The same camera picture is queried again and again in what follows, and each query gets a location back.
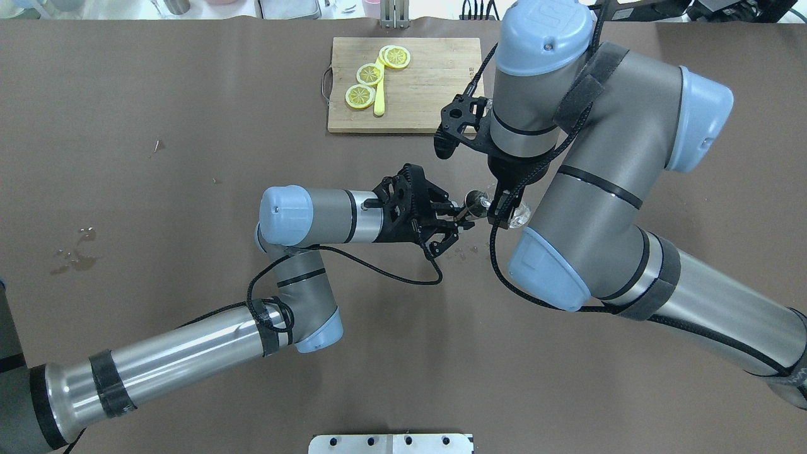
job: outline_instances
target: cutting board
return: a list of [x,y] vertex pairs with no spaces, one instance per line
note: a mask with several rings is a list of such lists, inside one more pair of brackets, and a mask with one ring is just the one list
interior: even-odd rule
[[[388,44],[409,49],[412,60],[404,69],[385,69],[386,113],[377,117],[372,106],[348,107],[345,92],[358,83],[356,71],[375,63],[379,49]],[[465,90],[481,63],[479,38],[334,38],[328,131],[432,134],[440,110]],[[482,95],[480,81],[475,96]]]

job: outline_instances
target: table surface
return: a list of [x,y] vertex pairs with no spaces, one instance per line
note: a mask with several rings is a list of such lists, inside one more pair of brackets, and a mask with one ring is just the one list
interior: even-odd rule
[[[11,22],[0,27],[0,275],[29,365],[74,364],[241,301],[267,264],[253,228],[268,186],[369,189],[405,162],[455,197],[493,182],[483,155],[440,161],[429,136],[327,133],[320,76],[334,36],[478,36],[485,51],[496,23]],[[707,158],[663,175],[639,225],[806,311],[807,27],[613,23],[604,38],[736,99]],[[533,206],[548,182],[528,190]],[[79,250],[95,265],[54,272],[55,252],[88,227],[97,237]],[[488,233],[463,234],[435,288],[325,254],[339,343],[142,405],[91,427],[76,452],[306,452],[317,434],[401,431],[473,433],[480,454],[803,451],[805,412],[676,334],[509,294]],[[518,236],[500,235],[503,256]],[[346,249],[431,277],[412,245]]]

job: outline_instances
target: blue joint cap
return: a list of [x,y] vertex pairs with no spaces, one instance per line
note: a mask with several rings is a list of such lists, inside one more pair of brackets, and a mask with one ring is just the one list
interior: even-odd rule
[[342,329],[342,319],[339,317],[339,308],[314,334],[295,344],[300,353],[311,353],[336,343],[342,338],[345,330]]
[[591,43],[594,19],[576,0],[519,0],[504,15],[496,67],[537,76],[568,65]]
[[508,271],[524,290],[558,309],[576,311],[592,297],[577,271],[530,227],[524,228]]
[[300,186],[273,186],[264,191],[259,221],[270,244],[294,246],[308,235],[314,221],[311,196]]
[[700,163],[729,119],[734,95],[727,86],[690,73],[684,66],[681,78],[678,131],[670,161],[664,168],[689,172]]

